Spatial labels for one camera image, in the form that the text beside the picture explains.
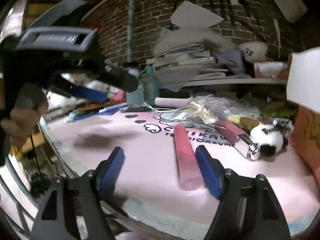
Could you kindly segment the person left hand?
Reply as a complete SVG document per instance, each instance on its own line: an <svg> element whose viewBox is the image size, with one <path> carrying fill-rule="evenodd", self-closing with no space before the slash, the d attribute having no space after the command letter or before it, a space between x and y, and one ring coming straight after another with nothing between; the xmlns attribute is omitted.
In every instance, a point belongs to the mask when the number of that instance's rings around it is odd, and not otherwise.
<svg viewBox="0 0 320 240"><path fill-rule="evenodd" d="M10 118L4 118L1 121L1 128L9 135L11 145L22 147L47 110L48 102L46 98L38 104L37 109L13 109L10 112Z"/></svg>

